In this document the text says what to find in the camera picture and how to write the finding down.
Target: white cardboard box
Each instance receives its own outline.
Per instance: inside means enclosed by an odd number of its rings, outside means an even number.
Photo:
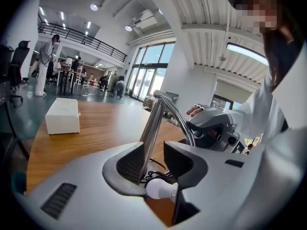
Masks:
[[[57,98],[45,115],[48,134],[80,133],[78,101]]]

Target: white shirt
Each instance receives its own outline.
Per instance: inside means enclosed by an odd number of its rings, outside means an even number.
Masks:
[[[245,138],[256,138],[263,133],[261,142],[281,132],[284,115],[270,92],[272,77],[266,75],[263,85],[235,110],[226,111],[236,131]]]
[[[60,68],[61,68],[61,65],[60,65],[59,62],[53,65],[53,71],[54,71],[55,73],[59,73],[59,69],[60,69]]]

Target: air conditioner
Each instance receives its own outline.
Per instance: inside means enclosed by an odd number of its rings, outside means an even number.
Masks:
[[[157,20],[150,10],[143,11],[140,15],[132,18],[132,20],[133,24],[141,29],[157,24]]]

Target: wooden table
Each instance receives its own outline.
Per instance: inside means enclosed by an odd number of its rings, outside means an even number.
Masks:
[[[89,153],[140,140],[149,112],[134,105],[78,101],[79,134],[48,135],[41,124],[30,153],[27,170],[27,192],[63,165]],[[162,120],[151,158],[164,163],[163,142],[184,138],[179,127]],[[149,207],[168,226],[174,211],[169,200],[146,200]]]

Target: round ceiling light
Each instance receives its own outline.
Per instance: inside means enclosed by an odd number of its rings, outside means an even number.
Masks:
[[[97,11],[98,10],[98,6],[97,4],[91,4],[91,10]]]
[[[126,29],[126,31],[128,31],[128,32],[131,32],[131,31],[132,31],[132,27],[129,26],[129,25],[126,25],[126,26],[125,26],[125,29]]]

